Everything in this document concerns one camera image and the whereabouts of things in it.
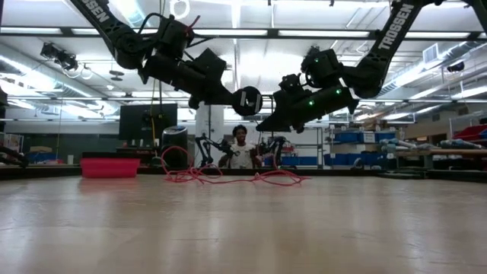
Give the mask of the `white printed box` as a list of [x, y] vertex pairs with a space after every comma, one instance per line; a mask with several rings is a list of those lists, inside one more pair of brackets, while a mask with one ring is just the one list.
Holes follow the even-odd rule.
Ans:
[[0, 132], [0, 147], [6, 147], [16, 152], [22, 152], [24, 137], [22, 135]]

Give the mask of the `black overhead light beam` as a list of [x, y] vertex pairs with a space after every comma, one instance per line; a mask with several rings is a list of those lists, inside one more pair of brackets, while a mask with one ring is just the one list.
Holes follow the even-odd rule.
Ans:
[[[233, 29], [196, 28], [201, 37], [218, 39], [303, 39], [303, 40], [377, 40], [377, 30], [299, 30], [299, 29]], [[0, 27], [0, 36], [9, 37], [97, 37], [89, 27]], [[480, 31], [410, 31], [405, 41], [487, 41], [487, 33]]]

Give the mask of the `black hanging pole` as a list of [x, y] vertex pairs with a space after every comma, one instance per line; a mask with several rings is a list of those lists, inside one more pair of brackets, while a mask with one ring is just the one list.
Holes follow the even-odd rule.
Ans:
[[[166, 0], [160, 0], [159, 13], [161, 15], [164, 15], [164, 12], [165, 12], [165, 4], [166, 4]], [[162, 105], [162, 92], [163, 92], [162, 82], [159, 81], [158, 82], [158, 104], [159, 105]]]

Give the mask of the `person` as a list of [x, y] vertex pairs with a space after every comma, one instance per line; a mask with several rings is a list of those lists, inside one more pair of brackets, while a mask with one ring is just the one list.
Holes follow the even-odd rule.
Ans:
[[235, 155], [223, 155], [219, 162], [219, 167], [229, 169], [254, 169], [262, 166], [262, 162], [257, 154], [257, 147], [247, 143], [247, 128], [238, 125], [233, 128], [232, 135], [235, 143], [231, 145]]

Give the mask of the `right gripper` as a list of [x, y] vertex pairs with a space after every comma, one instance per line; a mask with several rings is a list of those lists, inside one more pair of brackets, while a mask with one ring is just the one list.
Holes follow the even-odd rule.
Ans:
[[290, 132], [293, 128], [302, 132], [305, 123], [343, 108], [353, 113], [358, 103], [348, 88], [327, 88], [315, 92], [304, 90], [298, 95], [285, 92], [283, 99], [277, 103], [278, 110], [265, 116], [256, 126], [256, 131]]

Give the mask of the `red collapsible bin black rim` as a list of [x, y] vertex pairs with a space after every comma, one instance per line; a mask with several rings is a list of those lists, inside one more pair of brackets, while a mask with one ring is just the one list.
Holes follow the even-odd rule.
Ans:
[[141, 159], [117, 152], [84, 152], [81, 156], [81, 175], [85, 178], [136, 177]]

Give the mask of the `black monitor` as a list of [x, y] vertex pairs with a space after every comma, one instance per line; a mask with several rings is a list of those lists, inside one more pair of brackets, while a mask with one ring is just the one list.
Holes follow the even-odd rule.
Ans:
[[127, 105], [120, 107], [119, 140], [152, 140], [177, 124], [177, 104]]

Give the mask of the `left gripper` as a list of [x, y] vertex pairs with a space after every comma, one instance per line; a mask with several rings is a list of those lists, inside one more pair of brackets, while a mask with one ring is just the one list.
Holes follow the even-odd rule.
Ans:
[[174, 87], [175, 91], [190, 94], [189, 108], [198, 110], [199, 104], [232, 105], [237, 94], [230, 92], [222, 82], [210, 81], [193, 64], [194, 60], [177, 60], [162, 54], [150, 56], [138, 70], [142, 82], [150, 77]]

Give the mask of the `blue storage bin shelf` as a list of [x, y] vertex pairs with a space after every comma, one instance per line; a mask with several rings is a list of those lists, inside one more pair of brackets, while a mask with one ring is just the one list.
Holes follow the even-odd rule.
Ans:
[[323, 138], [323, 165], [332, 169], [380, 169], [387, 161], [381, 141], [396, 138], [394, 128], [366, 131], [362, 128], [329, 129]]

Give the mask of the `wooden workbench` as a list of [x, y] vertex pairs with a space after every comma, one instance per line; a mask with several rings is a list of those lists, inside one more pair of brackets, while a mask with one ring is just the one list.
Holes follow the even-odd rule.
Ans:
[[487, 146], [462, 139], [443, 140], [438, 145], [417, 145], [399, 139], [382, 139], [380, 145], [388, 158], [423, 157], [426, 168], [433, 168], [435, 156], [440, 156], [441, 159], [451, 159], [452, 156], [476, 160], [487, 158]]

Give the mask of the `black aluminium table frame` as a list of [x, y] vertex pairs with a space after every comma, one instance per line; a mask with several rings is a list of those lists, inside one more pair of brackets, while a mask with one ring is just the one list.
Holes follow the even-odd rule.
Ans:
[[[139, 174], [166, 174], [162, 167], [139, 167]], [[299, 177], [391, 177], [406, 179], [453, 180], [474, 183], [487, 183], [487, 171], [477, 170], [292, 170]], [[81, 167], [62, 164], [30, 165], [26, 168], [5, 165], [0, 166], [0, 180], [23, 180], [44, 177], [82, 176]]]

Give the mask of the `black cord spool white labels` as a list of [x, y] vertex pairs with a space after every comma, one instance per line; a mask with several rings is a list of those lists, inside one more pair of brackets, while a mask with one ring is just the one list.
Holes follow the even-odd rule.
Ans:
[[231, 106], [240, 116], [253, 116], [261, 111], [263, 97], [258, 89], [247, 86], [231, 95]]

